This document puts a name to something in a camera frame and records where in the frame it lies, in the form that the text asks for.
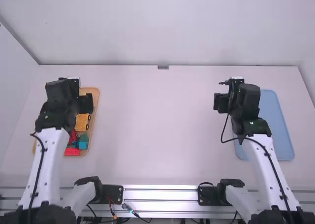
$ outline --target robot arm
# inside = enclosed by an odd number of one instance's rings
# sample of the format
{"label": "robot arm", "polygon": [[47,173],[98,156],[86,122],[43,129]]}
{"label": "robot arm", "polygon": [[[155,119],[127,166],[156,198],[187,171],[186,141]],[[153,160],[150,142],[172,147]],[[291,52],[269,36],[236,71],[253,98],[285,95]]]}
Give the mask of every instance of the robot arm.
{"label": "robot arm", "polygon": [[59,78],[46,84],[47,101],[35,122],[36,152],[27,187],[15,212],[4,216],[4,223],[76,223],[90,201],[101,196],[98,177],[75,182],[74,189],[60,200],[60,165],[75,126],[78,113],[93,112],[92,95],[79,95],[79,79]]}
{"label": "robot arm", "polygon": [[246,223],[315,223],[315,216],[303,212],[289,188],[277,160],[271,131],[258,117],[260,88],[245,84],[242,77],[230,78],[227,94],[215,94],[214,110],[231,116],[232,129],[250,159],[258,185],[256,200],[240,180],[218,183],[219,199],[233,205]]}

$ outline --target white table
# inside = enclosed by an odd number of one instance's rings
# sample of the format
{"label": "white table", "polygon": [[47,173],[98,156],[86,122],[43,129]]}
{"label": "white table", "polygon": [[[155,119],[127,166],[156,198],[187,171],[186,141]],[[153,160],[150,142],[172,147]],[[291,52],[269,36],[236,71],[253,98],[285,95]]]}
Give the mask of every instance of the white table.
{"label": "white table", "polygon": [[[251,166],[237,158],[233,142],[220,144],[226,116],[213,110],[213,94],[228,90],[218,82],[243,76],[247,83],[277,93],[295,151],[293,161],[280,164],[289,185],[301,193],[298,200],[307,201],[307,209],[315,211],[315,109],[298,68],[291,66],[170,66],[169,70],[157,66],[41,66],[2,161],[0,186],[6,187],[2,192],[7,197],[18,199],[23,188],[13,187],[27,182],[33,159],[33,138],[28,135],[46,99],[44,85],[61,76],[80,76],[82,87],[100,90],[90,150],[82,158],[64,158],[63,187],[71,187],[78,178],[98,175],[104,184],[130,188],[124,198],[136,210],[146,211],[144,217],[185,213],[232,218],[231,207],[199,207],[193,190],[200,182],[216,184],[221,178],[242,179],[255,187]],[[232,137],[230,127],[225,138]],[[181,195],[165,193],[165,189],[181,190]],[[143,204],[143,200],[156,199],[181,202]],[[8,201],[2,207],[14,208],[17,200]],[[95,209],[100,215],[110,215],[104,205]]]}

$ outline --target wire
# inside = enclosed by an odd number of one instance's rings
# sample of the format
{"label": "wire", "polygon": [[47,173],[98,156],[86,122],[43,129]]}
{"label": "wire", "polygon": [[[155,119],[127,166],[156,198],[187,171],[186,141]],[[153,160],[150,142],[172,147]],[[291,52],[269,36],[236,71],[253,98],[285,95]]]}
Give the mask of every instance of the wire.
{"label": "wire", "polygon": [[39,165],[38,165],[38,170],[37,170],[37,174],[36,174],[36,179],[35,179],[35,184],[34,184],[34,188],[33,188],[33,192],[31,194],[31,200],[30,200],[30,204],[29,204],[29,209],[28,209],[28,224],[31,224],[31,208],[34,202],[34,198],[36,196],[36,190],[37,190],[37,185],[38,185],[38,180],[39,180],[39,174],[40,174],[40,170],[41,170],[41,166],[43,164],[43,160],[44,160],[44,153],[47,151],[44,147],[43,141],[41,141],[40,138],[38,138],[35,135],[36,132],[34,132],[33,134],[30,134],[30,136],[34,137],[35,139],[37,139],[41,145],[41,156],[40,156],[40,161],[39,161]]}
{"label": "wire", "polygon": [[195,222],[195,223],[197,223],[197,224],[200,224],[199,222],[197,222],[196,220],[194,220],[194,219],[190,219],[190,220],[192,220],[193,222]]}
{"label": "wire", "polygon": [[236,212],[235,212],[235,215],[234,215],[234,217],[233,217],[233,220],[230,222],[230,224],[232,224],[232,223],[235,221],[237,214],[238,214],[238,212],[236,211]]}
{"label": "wire", "polygon": [[112,201],[113,204],[116,204],[110,197],[107,196],[107,199]]}
{"label": "wire", "polygon": [[152,221],[152,218],[149,221],[144,220],[142,217],[138,217],[138,218],[141,219],[142,221],[146,222],[146,223],[150,223]]}
{"label": "wire", "polygon": [[[222,130],[222,134],[221,134],[221,143],[222,143],[222,144],[227,143],[227,142],[230,142],[230,141],[232,141],[232,140],[238,139],[238,138],[236,137],[236,138],[232,138],[232,139],[228,139],[228,140],[226,140],[226,141],[223,141],[223,134],[224,134],[224,131],[225,131],[225,127],[226,127],[226,123],[227,123],[228,116],[229,116],[229,114],[227,114],[227,117],[226,117],[226,120],[225,120],[225,123],[224,123],[224,127],[223,127],[223,130]],[[272,170],[273,170],[273,172],[274,172],[274,174],[275,174],[275,176],[276,176],[278,185],[279,185],[279,187],[280,187],[280,192],[281,192],[281,194],[282,194],[282,197],[283,197],[283,200],[284,200],[286,209],[287,209],[288,214],[289,214],[290,223],[291,223],[291,224],[294,224],[292,212],[291,212],[291,210],[290,210],[289,203],[288,203],[288,201],[287,201],[287,197],[286,197],[286,195],[285,195],[285,193],[284,193],[284,189],[283,189],[283,187],[282,187],[280,178],[279,178],[279,176],[278,176],[278,173],[277,173],[277,171],[276,171],[276,168],[275,168],[275,166],[274,166],[274,163],[273,163],[272,160],[271,160],[271,157],[270,157],[269,152],[267,151],[267,149],[265,148],[265,146],[263,146],[263,145],[262,145],[261,143],[259,143],[258,141],[254,140],[254,139],[251,139],[251,138],[248,138],[248,137],[245,137],[244,139],[250,140],[250,141],[256,143],[256,144],[259,145],[259,146],[263,149],[263,151],[265,152],[265,155],[267,156],[267,158],[268,158],[268,160],[269,160],[269,162],[270,162],[270,165],[271,165],[271,167],[272,167]]]}
{"label": "wire", "polygon": [[93,213],[94,217],[97,218],[97,215],[95,214],[94,210],[90,207],[90,205],[87,204],[87,207],[90,209],[90,211]]}
{"label": "wire", "polygon": [[125,219],[122,220],[122,223],[126,223],[126,222],[128,222],[129,220],[130,220],[130,218],[125,218]]}

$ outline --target toy car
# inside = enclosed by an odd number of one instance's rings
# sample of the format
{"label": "toy car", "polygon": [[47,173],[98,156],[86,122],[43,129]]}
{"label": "toy car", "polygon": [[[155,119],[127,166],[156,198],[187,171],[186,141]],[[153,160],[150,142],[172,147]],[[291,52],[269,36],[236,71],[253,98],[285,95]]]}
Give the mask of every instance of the toy car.
{"label": "toy car", "polygon": [[74,129],[80,132],[86,132],[89,129],[89,120],[91,115],[89,113],[77,114]]}

